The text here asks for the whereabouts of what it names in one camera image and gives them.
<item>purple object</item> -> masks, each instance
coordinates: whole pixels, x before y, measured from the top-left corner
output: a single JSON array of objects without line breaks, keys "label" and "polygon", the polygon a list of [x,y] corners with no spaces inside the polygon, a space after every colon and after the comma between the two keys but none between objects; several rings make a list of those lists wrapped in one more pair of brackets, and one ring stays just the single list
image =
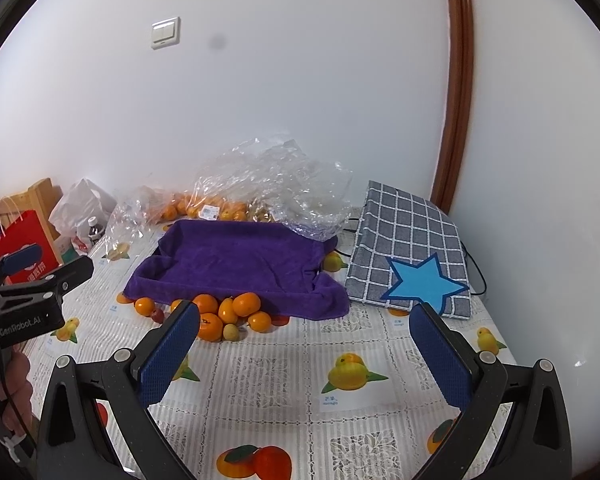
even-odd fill
[{"label": "purple object", "polygon": [[255,292],[270,314],[332,319],[349,311],[347,291],[326,272],[337,238],[317,242],[282,224],[177,221],[126,284],[132,300],[159,303]]}]

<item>star sticker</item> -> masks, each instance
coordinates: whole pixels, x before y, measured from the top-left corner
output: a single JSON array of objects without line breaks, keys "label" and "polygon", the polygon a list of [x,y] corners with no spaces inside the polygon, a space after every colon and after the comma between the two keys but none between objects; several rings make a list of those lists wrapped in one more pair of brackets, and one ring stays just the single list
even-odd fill
[{"label": "star sticker", "polygon": [[381,300],[415,300],[429,303],[438,314],[445,308],[446,298],[469,290],[462,282],[456,282],[442,274],[438,254],[416,265],[387,257],[398,281],[386,291]]}]

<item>white wall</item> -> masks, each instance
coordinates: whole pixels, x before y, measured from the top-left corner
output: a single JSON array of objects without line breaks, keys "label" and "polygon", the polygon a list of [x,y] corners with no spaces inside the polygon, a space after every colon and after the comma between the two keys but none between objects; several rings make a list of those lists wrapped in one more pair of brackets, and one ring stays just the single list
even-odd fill
[{"label": "white wall", "polygon": [[475,0],[475,12],[452,217],[516,359],[554,362],[580,471],[600,458],[600,33],[573,0]]},{"label": "white wall", "polygon": [[[176,15],[180,44],[151,50]],[[446,0],[38,0],[0,50],[0,195],[43,176],[182,187],[285,131],[355,171],[354,202],[370,178],[428,196],[447,22]]]}]

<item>red paper bag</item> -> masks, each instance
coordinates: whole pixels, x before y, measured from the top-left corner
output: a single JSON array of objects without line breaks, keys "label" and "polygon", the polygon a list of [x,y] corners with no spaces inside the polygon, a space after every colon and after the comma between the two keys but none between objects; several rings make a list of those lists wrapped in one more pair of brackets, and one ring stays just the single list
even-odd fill
[{"label": "red paper bag", "polygon": [[33,282],[59,267],[51,243],[46,238],[35,211],[24,211],[4,230],[4,234],[0,234],[0,256],[6,256],[33,244],[38,244],[42,248],[42,259],[11,276],[8,279],[9,283]]}]

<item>gray checkered cloth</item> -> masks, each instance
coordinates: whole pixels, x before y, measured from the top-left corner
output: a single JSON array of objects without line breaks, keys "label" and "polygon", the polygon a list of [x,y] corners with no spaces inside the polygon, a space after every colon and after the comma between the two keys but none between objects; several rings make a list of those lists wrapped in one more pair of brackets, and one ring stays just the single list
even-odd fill
[{"label": "gray checkered cloth", "polygon": [[[434,252],[446,277],[468,285],[458,229],[449,217],[428,200],[369,181],[345,282],[349,297],[411,310],[416,301],[380,299],[397,281],[386,257],[417,264]],[[447,298],[442,316],[469,319],[469,292]]]}]

